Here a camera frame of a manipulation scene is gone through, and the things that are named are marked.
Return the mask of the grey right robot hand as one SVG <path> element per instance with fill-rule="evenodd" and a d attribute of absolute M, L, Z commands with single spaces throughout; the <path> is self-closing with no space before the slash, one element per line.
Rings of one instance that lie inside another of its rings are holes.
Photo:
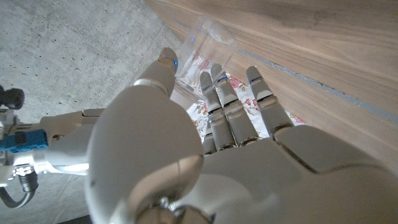
<path fill-rule="evenodd" d="M 102 108 L 87 109 L 40 120 L 49 142 L 44 150 L 44 171 L 70 175 L 88 173 L 88 142 L 102 112 Z"/>

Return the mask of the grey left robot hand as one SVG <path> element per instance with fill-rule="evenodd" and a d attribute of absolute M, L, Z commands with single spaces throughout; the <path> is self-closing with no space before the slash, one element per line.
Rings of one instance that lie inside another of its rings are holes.
<path fill-rule="evenodd" d="M 234 116 L 210 152 L 170 98 L 178 59 L 161 51 L 101 113 L 88 143 L 95 223 L 396 223 L 397 175 L 360 149 L 294 126 L 255 67 L 268 138 Z"/>

